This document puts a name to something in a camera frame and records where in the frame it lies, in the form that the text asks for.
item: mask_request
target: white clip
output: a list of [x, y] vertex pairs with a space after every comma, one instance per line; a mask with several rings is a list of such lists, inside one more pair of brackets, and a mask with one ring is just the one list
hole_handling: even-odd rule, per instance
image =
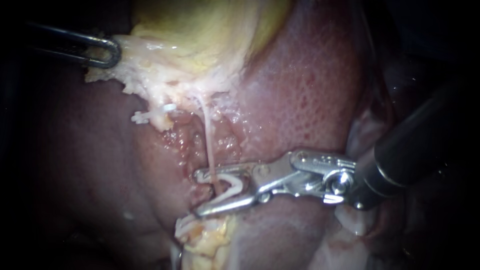
[[134, 116], [131, 117], [131, 121], [135, 122], [136, 124], [148, 124], [149, 118], [171, 112], [176, 108], [177, 105], [175, 104], [166, 104], [161, 106], [160, 108], [156, 108], [145, 113], [142, 113], [141, 111], [136, 111]]

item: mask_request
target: metal jaw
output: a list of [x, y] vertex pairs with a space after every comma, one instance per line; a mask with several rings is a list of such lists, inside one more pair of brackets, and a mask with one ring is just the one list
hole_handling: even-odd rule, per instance
[[290, 163], [296, 170], [317, 175], [315, 185], [304, 186], [305, 195], [321, 197], [325, 204], [343, 203], [354, 184], [356, 163], [345, 156], [297, 149]]
[[[270, 201], [273, 195], [290, 194], [295, 197], [315, 196], [326, 204], [343, 203], [343, 195], [353, 182], [355, 163], [334, 155], [308, 149], [285, 153], [271, 163], [247, 162], [215, 168], [217, 174], [229, 174], [250, 179], [248, 190], [236, 197], [218, 203], [204, 203], [193, 213], [200, 218], [227, 214]], [[199, 169], [193, 174], [201, 183], [209, 170]]]

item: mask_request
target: white tissue strand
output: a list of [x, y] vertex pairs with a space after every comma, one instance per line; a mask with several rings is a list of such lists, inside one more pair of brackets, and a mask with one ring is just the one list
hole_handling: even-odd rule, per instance
[[356, 236], [366, 235], [377, 220], [378, 209], [360, 211], [348, 205], [337, 205], [335, 217], [338, 222]]

